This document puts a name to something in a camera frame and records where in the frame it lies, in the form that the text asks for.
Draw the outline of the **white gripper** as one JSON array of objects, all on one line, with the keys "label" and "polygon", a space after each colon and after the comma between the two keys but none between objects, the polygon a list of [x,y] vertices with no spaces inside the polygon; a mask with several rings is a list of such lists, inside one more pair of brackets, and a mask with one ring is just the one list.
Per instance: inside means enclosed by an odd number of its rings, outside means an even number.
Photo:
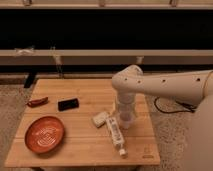
[{"label": "white gripper", "polygon": [[135,93],[117,93],[116,110],[119,125],[128,129],[135,119]]}]

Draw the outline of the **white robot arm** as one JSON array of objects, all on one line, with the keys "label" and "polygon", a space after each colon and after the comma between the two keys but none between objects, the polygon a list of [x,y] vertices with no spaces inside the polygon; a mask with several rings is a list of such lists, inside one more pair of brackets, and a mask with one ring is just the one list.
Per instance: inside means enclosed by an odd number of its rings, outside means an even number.
[{"label": "white robot arm", "polygon": [[144,75],[139,66],[130,65],[112,77],[112,87],[122,104],[143,93],[195,105],[182,171],[213,171],[213,70]]}]

